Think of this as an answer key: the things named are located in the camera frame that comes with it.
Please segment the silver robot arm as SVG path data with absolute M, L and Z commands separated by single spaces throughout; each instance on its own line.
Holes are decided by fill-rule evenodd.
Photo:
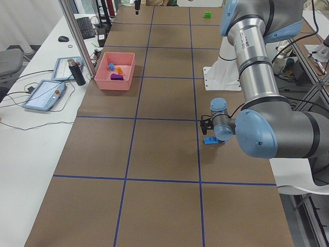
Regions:
M 234 47 L 245 104 L 232 120 L 240 148 L 249 156 L 311 158 L 328 153 L 328 119 L 293 111 L 279 94 L 265 45 L 296 36 L 303 1 L 228 1 L 221 35 Z

